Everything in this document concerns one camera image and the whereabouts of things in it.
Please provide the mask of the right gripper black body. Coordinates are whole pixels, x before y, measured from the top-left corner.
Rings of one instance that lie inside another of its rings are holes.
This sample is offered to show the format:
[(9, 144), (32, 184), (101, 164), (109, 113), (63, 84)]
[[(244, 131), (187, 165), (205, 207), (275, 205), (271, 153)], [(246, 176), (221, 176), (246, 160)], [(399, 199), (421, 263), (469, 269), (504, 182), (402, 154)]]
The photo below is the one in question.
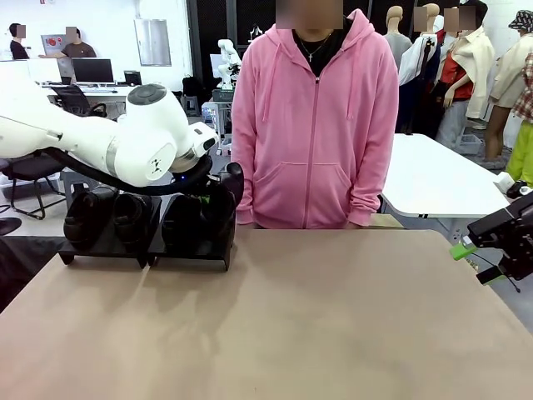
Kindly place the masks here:
[(468, 225), (468, 237), (478, 248), (496, 248), (503, 257), (496, 265), (507, 278), (532, 274), (532, 200), (516, 199)]

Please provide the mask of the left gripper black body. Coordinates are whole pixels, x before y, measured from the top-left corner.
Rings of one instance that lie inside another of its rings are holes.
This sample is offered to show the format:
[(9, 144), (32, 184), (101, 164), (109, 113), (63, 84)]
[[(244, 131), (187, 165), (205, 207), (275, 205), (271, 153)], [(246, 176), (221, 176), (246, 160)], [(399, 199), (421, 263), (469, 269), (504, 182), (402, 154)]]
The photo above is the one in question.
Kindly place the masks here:
[(208, 196), (211, 190), (220, 183), (220, 179), (217, 176), (210, 174), (193, 177), (186, 174), (174, 174), (173, 182), (180, 183), (184, 188), (180, 191), (180, 194), (187, 196)]

